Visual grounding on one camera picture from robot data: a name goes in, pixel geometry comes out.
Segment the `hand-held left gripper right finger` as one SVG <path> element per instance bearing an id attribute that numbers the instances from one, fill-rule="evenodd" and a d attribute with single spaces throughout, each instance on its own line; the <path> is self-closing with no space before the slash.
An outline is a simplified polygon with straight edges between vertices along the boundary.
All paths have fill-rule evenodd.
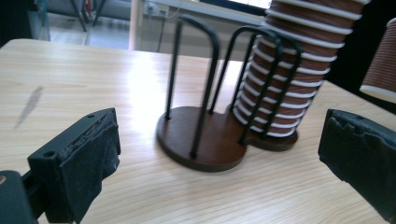
<path id="1" fill-rule="evenodd" d="M 320 161 L 389 223 L 396 223 L 396 132 L 365 117 L 330 109 Z"/>

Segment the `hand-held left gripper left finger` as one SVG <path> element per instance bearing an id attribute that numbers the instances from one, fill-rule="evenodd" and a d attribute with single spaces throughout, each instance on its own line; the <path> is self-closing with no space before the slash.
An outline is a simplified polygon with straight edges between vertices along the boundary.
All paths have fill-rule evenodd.
<path id="1" fill-rule="evenodd" d="M 116 110 L 107 108 L 78 120 L 28 157 L 34 180 L 49 197 L 51 223 L 79 223 L 120 164 Z"/>

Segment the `brown paper cup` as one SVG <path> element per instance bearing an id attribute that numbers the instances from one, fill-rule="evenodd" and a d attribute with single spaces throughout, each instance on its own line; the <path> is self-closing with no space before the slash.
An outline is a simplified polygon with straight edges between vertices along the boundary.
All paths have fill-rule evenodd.
<path id="1" fill-rule="evenodd" d="M 360 91 L 396 104 L 396 18 L 387 23 L 386 32 L 361 83 Z"/>

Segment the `stack of brown cups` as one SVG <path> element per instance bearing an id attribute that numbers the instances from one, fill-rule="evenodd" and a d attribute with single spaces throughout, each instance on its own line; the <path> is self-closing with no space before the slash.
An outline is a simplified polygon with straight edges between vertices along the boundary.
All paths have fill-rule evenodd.
<path id="1" fill-rule="evenodd" d="M 295 134 L 337 51 L 370 2 L 274 0 L 262 27 L 291 38 L 301 50 L 284 40 L 283 52 L 277 57 L 272 38 L 256 37 L 233 106 L 237 120 L 275 138 Z"/>

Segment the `wooden cup holder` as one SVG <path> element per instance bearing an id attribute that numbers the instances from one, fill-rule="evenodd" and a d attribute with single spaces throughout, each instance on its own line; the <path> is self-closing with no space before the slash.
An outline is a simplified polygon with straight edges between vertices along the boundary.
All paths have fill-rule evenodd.
<path id="1" fill-rule="evenodd" d="M 177 59 L 182 29 L 188 24 L 204 32 L 212 46 L 212 57 L 207 74 L 202 105 L 199 107 L 172 107 L 174 84 L 177 73 Z M 217 62 L 219 58 L 219 40 L 215 31 L 204 21 L 191 15 L 183 14 L 177 19 L 173 59 L 168 78 L 165 113 L 157 123 L 156 136 L 164 153 L 177 163 L 193 170 L 203 172 L 222 172 L 238 165 L 246 154 L 247 146 L 263 148 L 270 151 L 291 149 L 298 139 L 293 131 L 286 137 L 270 134 L 276 112 L 286 95 L 296 69 L 301 61 L 297 56 L 289 76 L 284 84 L 273 112 L 260 132 L 252 129 L 253 121 L 258 117 L 264 94 L 269 90 L 265 83 L 259 93 L 258 101 L 253 104 L 253 111 L 246 124 L 239 122 L 233 114 L 234 105 L 229 105 L 223 114 L 214 111 L 219 96 L 220 84 L 214 85 Z"/>

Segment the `dark stand legs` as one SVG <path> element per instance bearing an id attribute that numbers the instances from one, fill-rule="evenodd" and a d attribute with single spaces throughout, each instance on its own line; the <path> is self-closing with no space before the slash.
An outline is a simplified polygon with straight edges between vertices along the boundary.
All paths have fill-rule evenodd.
<path id="1" fill-rule="evenodd" d="M 85 2 L 87 0 L 68 0 L 68 1 L 71 4 L 73 14 L 77 16 L 83 31 L 86 32 L 87 31 L 86 23 L 88 22 L 88 17 L 85 12 L 85 6 L 86 6 Z M 99 17 L 103 12 L 107 0 L 93 0 L 93 1 L 95 2 L 96 10 L 95 10 L 95 17 L 93 19 L 92 26 L 95 26 L 99 20 Z"/>

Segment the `white power socket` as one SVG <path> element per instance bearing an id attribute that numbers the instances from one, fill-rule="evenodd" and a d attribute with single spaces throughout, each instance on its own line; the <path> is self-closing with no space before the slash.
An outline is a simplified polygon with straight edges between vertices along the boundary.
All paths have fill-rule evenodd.
<path id="1" fill-rule="evenodd" d="M 151 17 L 166 18 L 168 16 L 169 6 L 161 5 L 153 2 L 144 4 L 144 14 Z"/>

